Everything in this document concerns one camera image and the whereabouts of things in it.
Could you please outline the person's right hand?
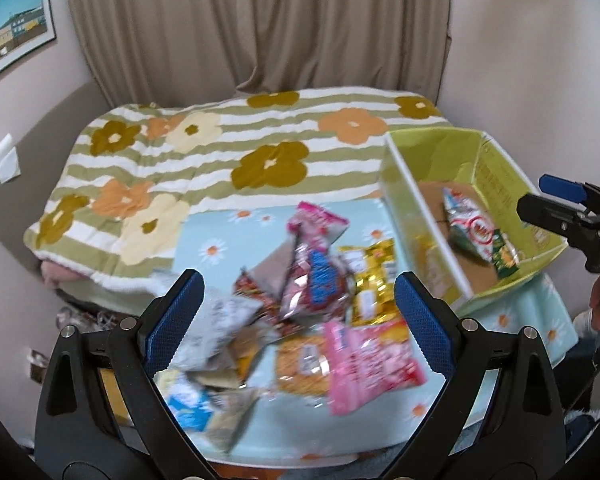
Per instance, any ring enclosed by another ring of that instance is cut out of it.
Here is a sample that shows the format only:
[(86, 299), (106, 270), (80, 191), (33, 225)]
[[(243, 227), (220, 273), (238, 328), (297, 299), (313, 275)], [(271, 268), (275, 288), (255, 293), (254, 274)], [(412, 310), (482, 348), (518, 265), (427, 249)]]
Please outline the person's right hand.
[(592, 329), (600, 332), (600, 275), (596, 278), (591, 290), (590, 309)]

